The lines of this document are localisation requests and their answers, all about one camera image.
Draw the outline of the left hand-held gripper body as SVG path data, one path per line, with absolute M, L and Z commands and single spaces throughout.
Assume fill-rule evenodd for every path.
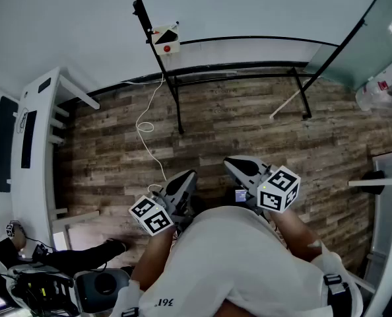
M 132 218 L 151 236 L 176 227 L 181 234 L 192 222 L 194 210 L 191 194 L 184 191 L 181 197 L 162 196 L 158 192 L 142 195 L 129 209 Z

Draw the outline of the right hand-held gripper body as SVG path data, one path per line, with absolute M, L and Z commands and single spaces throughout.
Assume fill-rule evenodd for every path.
M 253 195 L 254 208 L 283 213 L 296 200 L 300 190 L 300 177 L 285 166 L 262 176 Z

